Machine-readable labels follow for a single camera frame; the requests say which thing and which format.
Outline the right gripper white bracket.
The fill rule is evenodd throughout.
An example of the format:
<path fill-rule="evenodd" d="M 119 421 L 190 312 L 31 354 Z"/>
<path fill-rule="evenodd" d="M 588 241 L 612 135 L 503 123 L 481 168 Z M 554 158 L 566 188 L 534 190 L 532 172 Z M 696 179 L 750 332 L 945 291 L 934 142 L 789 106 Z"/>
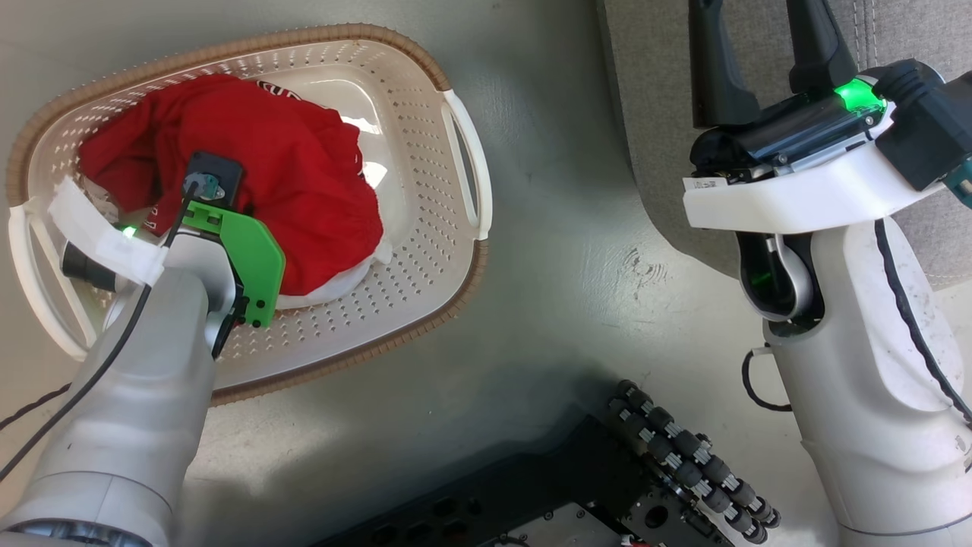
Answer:
<path fill-rule="evenodd" d="M 951 84 L 857 76 L 827 1 L 787 1 L 796 96 L 760 108 L 722 1 L 688 2 L 692 120 L 683 206 L 712 231 L 809 233 L 889 216 L 951 184 Z"/>

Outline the left gripper green bracket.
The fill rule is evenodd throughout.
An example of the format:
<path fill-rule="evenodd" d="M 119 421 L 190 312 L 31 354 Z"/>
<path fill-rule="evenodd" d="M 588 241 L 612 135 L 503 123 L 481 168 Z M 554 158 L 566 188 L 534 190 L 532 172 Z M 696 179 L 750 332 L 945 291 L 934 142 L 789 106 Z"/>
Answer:
<path fill-rule="evenodd" d="M 48 212 L 53 225 L 87 258 L 132 283 L 153 285 L 167 264 L 175 264 L 173 243 L 152 245 L 118 231 L 69 177 L 56 187 Z M 216 236 L 228 258 L 230 276 L 240 281 L 247 299 L 244 322 L 270 326 L 286 265 L 270 229 L 256 218 L 213 207 L 190 194 L 184 196 L 176 219 L 170 235 L 188 227 Z"/>

